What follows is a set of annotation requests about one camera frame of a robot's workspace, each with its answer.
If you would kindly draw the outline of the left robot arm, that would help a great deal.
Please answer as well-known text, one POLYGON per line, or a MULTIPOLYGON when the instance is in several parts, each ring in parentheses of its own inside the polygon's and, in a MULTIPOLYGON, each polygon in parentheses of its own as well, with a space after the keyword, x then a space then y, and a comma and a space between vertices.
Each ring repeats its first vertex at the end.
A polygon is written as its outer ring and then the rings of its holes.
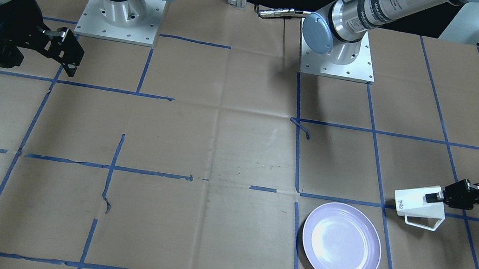
MULTIPOLYGON (((473 0, 336 0, 311 12, 302 21, 304 45, 318 55, 342 53, 340 65, 354 61, 367 31, 399 18, 443 3, 470 4, 473 0)), ((396 212, 409 223, 410 217, 435 220, 438 227, 445 219, 445 207, 472 210, 479 205, 479 183, 464 179, 446 187, 432 186, 395 191, 396 212)))

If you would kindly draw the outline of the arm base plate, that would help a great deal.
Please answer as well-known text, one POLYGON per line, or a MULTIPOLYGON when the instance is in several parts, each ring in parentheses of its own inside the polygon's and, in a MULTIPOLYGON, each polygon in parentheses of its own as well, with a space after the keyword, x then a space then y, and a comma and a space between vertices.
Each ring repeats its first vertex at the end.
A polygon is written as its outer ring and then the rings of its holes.
POLYGON ((89 0, 74 32, 153 48, 167 8, 165 0, 89 0))
POLYGON ((369 33, 352 44, 336 44, 328 53, 314 52, 303 36, 300 40, 300 72, 346 81, 374 83, 369 33))

